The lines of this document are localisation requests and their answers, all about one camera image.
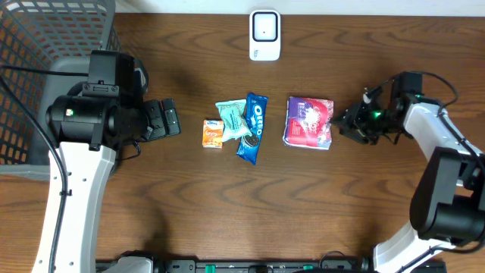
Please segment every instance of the white background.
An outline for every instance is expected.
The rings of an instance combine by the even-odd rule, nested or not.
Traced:
[[[485,0],[116,0],[117,12],[485,16]]]

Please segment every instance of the pink package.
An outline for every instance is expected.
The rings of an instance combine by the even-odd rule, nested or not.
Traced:
[[[288,146],[329,149],[333,101],[290,97],[283,141]]]

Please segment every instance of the gray plastic basket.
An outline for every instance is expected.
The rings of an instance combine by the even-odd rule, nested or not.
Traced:
[[[3,1],[0,64],[86,72],[93,49],[120,51],[113,27],[114,7],[114,0]],[[79,81],[79,77],[59,77],[56,80],[64,83],[56,86],[51,76],[7,70],[0,74],[45,130],[46,107]],[[0,92],[0,174],[49,179],[47,146],[3,92]]]

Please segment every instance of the small orange package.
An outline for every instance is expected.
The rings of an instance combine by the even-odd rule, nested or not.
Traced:
[[[202,145],[204,148],[222,148],[223,121],[204,121],[204,135]]]

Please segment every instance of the wood grain surface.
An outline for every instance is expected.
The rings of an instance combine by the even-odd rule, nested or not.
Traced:
[[[485,19],[283,16],[280,60],[249,60],[248,17],[117,14],[126,52],[149,72],[145,99],[172,97],[182,134],[142,144],[109,180],[96,256],[129,249],[199,259],[318,259],[327,251],[370,255],[408,220],[426,166],[402,138],[362,146],[333,130],[329,151],[285,147],[289,96],[332,99],[336,113],[363,88],[404,70],[437,73],[460,91],[451,119],[485,149]],[[236,156],[237,141],[202,148],[214,104],[254,92],[269,97],[258,164]],[[424,92],[451,92],[426,79]],[[0,272],[32,268],[48,184],[0,181]],[[485,250],[439,256],[449,272],[485,272]]]

